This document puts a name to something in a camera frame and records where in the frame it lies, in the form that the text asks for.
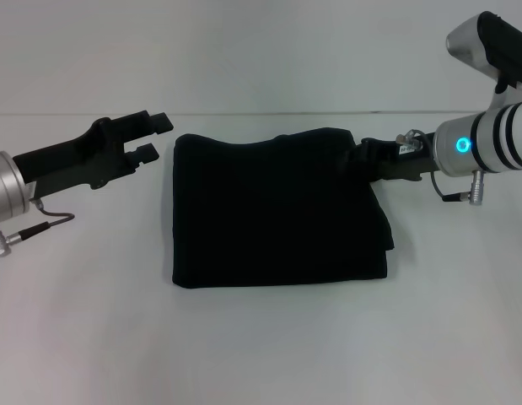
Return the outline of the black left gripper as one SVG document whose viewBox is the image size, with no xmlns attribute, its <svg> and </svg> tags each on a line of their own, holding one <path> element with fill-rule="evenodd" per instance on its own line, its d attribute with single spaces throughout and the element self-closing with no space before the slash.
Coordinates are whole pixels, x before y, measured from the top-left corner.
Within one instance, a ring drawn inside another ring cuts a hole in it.
<svg viewBox="0 0 522 405">
<path fill-rule="evenodd" d="M 24 183 L 35 184 L 35 197 L 80 185 L 95 190 L 159 159 L 151 143 L 127 153 L 125 143 L 173 129 L 165 113 L 140 111 L 116 119 L 100 118 L 78 138 L 16 155 L 13 161 Z"/>
</svg>

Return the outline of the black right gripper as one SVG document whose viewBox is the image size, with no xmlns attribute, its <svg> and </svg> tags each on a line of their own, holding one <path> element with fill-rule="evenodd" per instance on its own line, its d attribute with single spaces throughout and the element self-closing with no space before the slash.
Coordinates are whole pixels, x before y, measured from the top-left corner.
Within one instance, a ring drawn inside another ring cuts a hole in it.
<svg viewBox="0 0 522 405">
<path fill-rule="evenodd" d="M 414 132 L 414 139 L 420 144 L 419 150 L 402 153 L 402 145 L 396 141 L 363 138 L 349 153 L 348 162 L 368 166 L 368 180 L 420 181 L 422 174 L 435 172 L 439 167 L 433 158 L 434 134 Z"/>
</svg>

